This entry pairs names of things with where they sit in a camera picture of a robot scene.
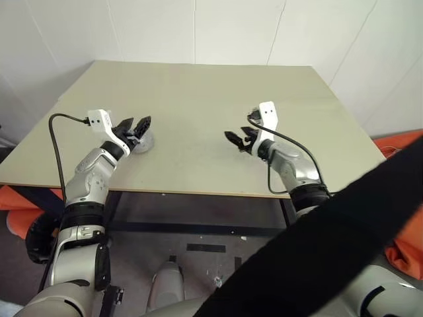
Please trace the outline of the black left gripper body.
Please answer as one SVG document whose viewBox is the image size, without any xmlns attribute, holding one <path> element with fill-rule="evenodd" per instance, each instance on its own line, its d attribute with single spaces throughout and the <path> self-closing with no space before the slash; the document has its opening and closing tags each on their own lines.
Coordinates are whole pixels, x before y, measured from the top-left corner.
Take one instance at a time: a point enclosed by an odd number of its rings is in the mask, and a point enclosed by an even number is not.
<svg viewBox="0 0 423 317">
<path fill-rule="evenodd" d="M 135 138 L 134 134 L 125 127 L 115 127 L 114 134 L 123 141 L 129 149 L 134 149 L 135 146 L 138 144 L 137 139 Z"/>
</svg>

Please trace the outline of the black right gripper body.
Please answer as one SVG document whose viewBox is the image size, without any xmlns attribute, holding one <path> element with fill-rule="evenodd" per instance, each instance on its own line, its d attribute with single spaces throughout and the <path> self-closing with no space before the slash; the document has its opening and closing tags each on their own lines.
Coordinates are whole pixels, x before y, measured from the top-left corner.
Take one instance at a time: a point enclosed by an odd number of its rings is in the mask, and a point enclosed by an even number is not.
<svg viewBox="0 0 423 317">
<path fill-rule="evenodd" d="M 258 147 L 259 147 L 259 142 L 258 142 L 258 137 L 259 137 L 260 133 L 258 132 L 258 135 L 256 137 L 249 137 L 248 135 L 245 136 L 244 138 L 244 142 L 245 142 L 245 147 L 244 147 L 244 152 L 248 153 L 248 154 L 257 154 L 258 153 Z"/>
</svg>

